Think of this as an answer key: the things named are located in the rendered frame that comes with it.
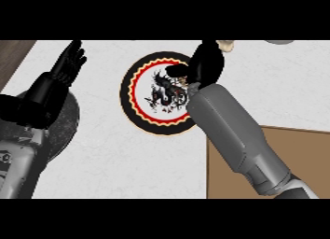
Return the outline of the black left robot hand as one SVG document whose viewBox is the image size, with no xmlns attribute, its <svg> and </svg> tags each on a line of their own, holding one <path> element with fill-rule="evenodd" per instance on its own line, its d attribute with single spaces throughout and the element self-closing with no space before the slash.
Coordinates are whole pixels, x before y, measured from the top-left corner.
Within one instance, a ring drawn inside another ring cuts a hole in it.
<svg viewBox="0 0 330 239">
<path fill-rule="evenodd" d="M 0 118 L 20 126 L 48 129 L 66 101 L 69 87 L 86 61 L 80 41 L 66 46 L 48 72 L 32 82 L 24 97 L 0 94 Z"/>
</svg>

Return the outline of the black red decorated plate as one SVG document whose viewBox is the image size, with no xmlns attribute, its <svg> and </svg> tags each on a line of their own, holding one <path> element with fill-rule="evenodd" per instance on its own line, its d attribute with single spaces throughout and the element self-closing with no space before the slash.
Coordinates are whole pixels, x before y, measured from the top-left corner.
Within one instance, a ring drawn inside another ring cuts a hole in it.
<svg viewBox="0 0 330 239">
<path fill-rule="evenodd" d="M 190 57 L 172 51 L 145 55 L 131 66 L 119 87 L 119 104 L 129 122 L 145 133 L 176 135 L 194 127 L 187 113 L 185 79 L 164 68 L 187 64 Z"/>
</svg>

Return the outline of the brown flat board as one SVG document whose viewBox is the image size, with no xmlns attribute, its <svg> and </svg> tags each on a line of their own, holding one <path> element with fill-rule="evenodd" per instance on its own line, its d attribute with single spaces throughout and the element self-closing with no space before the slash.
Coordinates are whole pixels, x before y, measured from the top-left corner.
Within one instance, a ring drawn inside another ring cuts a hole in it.
<svg viewBox="0 0 330 239">
<path fill-rule="evenodd" d="M 330 198 L 330 133 L 268 126 L 262 131 L 291 173 L 319 198 Z M 268 199 L 256 194 L 244 176 L 231 171 L 210 140 L 206 140 L 206 197 Z"/>
</svg>

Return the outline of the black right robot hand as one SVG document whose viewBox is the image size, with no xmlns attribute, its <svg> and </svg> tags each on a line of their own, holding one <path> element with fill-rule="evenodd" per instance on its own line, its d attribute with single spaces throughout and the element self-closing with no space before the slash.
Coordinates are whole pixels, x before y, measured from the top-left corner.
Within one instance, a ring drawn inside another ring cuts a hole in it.
<svg viewBox="0 0 330 239">
<path fill-rule="evenodd" d="M 223 68 L 223 56 L 215 40 L 203 40 L 197 46 L 188 64 L 170 65 L 164 68 L 169 77 L 185 77 L 187 84 L 198 84 L 204 88 L 215 84 Z"/>
</svg>

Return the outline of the cream cupcake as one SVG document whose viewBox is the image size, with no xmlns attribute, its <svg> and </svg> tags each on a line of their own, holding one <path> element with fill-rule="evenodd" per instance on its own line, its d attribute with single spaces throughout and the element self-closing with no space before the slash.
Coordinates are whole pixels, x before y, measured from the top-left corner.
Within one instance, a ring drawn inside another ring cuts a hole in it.
<svg viewBox="0 0 330 239">
<path fill-rule="evenodd" d="M 218 40 L 218 48 L 222 52 L 229 52 L 234 48 L 234 41 L 232 40 Z"/>
</svg>

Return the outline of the dark grey speckled round tray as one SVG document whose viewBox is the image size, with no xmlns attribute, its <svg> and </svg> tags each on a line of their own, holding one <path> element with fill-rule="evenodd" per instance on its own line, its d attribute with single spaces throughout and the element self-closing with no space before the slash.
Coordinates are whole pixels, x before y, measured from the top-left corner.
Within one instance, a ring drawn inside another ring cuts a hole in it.
<svg viewBox="0 0 330 239">
<path fill-rule="evenodd" d="M 44 142 L 44 149 L 48 152 L 46 162 L 61 153 L 72 141 L 79 123 L 79 105 L 70 92 L 60 109 L 54 123 L 48 129 L 48 139 Z M 30 132 L 24 130 L 14 122 L 4 121 L 0 118 L 0 141 L 14 137 L 30 138 Z"/>
</svg>

